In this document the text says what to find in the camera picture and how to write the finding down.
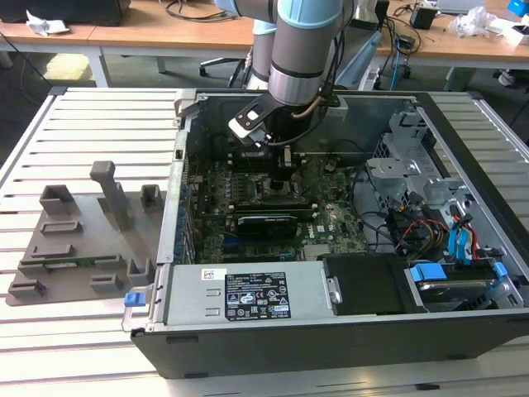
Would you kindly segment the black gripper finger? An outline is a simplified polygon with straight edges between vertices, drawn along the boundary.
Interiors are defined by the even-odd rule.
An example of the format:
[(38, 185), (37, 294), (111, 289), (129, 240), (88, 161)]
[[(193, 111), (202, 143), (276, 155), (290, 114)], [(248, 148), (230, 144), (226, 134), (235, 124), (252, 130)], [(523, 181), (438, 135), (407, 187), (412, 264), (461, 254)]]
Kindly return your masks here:
[(290, 181), (293, 173), (292, 152), (284, 146), (274, 152), (273, 190), (280, 191), (286, 181)]

